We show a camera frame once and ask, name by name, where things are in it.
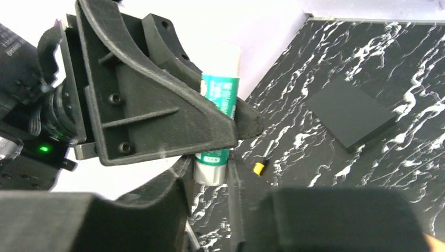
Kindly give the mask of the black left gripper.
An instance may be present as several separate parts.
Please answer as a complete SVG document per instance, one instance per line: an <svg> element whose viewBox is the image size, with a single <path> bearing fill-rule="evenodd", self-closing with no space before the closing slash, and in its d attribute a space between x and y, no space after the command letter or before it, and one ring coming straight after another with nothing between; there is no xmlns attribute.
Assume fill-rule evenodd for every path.
<svg viewBox="0 0 445 252"><path fill-rule="evenodd" d="M113 1L77 1L76 16L58 25L66 77L54 96L54 137L76 159L125 165L215 146L211 134L222 126L211 103L150 60L139 18ZM228 125L234 131L222 142L235 146L235 122Z"/></svg>

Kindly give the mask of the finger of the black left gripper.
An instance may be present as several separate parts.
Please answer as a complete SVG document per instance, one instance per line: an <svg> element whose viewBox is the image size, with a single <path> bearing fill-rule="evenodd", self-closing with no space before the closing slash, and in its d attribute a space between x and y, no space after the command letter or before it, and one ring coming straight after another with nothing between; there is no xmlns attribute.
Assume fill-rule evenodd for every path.
<svg viewBox="0 0 445 252"><path fill-rule="evenodd" d="M162 70L187 84L212 101L219 110L234 119L240 139L259 136L264 130L258 110L238 98L240 51L231 46L209 44L205 69L199 69L187 56L173 23L149 14L142 26L150 60Z"/></svg>

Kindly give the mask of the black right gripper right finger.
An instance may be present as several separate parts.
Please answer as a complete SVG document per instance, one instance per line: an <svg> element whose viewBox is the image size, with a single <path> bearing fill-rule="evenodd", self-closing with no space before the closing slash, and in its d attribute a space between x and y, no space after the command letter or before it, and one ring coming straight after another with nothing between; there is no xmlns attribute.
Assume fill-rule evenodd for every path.
<svg viewBox="0 0 445 252"><path fill-rule="evenodd" d="M382 188L272 187L228 161L232 251L429 251L407 200Z"/></svg>

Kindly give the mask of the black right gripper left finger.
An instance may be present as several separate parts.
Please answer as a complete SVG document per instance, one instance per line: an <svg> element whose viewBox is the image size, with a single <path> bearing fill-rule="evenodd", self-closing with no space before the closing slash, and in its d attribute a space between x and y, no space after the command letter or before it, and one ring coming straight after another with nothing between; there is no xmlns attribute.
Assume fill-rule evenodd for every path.
<svg viewBox="0 0 445 252"><path fill-rule="evenodd" d="M1 251L185 251L192 174L183 156L118 201L1 191Z"/></svg>

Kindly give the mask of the green white glue stick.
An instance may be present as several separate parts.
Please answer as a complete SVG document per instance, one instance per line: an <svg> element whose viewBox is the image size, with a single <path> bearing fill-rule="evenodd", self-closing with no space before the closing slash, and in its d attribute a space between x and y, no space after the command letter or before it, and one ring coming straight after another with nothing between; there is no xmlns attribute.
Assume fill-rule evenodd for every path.
<svg viewBox="0 0 445 252"><path fill-rule="evenodd" d="M233 44L213 41L203 48L203 68L200 94L211 103L212 117L222 128L215 128L211 136L217 141L214 147L195 154L194 180L204 186L220 186L225 183L230 149L236 140L223 143L234 129L240 83L241 49Z"/></svg>

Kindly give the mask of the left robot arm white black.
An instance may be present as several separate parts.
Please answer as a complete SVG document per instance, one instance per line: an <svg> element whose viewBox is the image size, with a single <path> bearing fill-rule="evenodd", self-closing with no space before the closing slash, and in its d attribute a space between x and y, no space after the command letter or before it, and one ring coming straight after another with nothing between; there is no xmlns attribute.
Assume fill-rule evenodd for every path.
<svg viewBox="0 0 445 252"><path fill-rule="evenodd" d="M1 187L47 190L61 169L99 158L128 165L229 149L263 132L237 97L202 95L203 72L173 23L77 1L37 46L1 26Z"/></svg>

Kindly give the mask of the yellow marker pen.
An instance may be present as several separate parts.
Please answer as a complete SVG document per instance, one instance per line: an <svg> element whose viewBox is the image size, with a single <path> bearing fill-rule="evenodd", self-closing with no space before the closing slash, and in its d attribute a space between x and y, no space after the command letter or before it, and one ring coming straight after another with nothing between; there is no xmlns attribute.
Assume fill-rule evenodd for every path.
<svg viewBox="0 0 445 252"><path fill-rule="evenodd" d="M270 161L269 159L263 159L263 160L260 160L259 162L256 162L254 167L253 167L253 172L256 175L261 176L263 171L268 166L269 161Z"/></svg>

